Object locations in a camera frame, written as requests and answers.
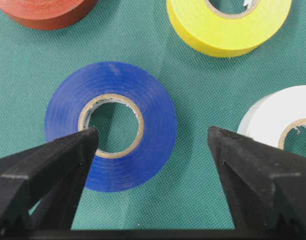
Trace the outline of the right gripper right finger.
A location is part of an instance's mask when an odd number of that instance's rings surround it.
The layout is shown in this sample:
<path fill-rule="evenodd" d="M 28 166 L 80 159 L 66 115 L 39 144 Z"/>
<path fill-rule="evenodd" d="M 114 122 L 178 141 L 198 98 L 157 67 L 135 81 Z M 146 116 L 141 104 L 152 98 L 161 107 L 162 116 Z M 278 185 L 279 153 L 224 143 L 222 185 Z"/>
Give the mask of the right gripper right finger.
<path fill-rule="evenodd" d="M 306 234 L 306 158 L 208 128 L 207 144 L 238 230 Z"/>

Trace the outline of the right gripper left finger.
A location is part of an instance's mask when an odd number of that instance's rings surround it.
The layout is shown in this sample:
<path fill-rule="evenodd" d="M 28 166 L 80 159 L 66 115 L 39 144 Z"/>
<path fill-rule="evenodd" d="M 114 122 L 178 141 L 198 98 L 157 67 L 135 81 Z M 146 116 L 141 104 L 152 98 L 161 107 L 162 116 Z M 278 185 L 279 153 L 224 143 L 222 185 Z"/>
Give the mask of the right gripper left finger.
<path fill-rule="evenodd" d="M 69 230 L 98 140 L 91 127 L 0 158 L 0 234 Z"/>

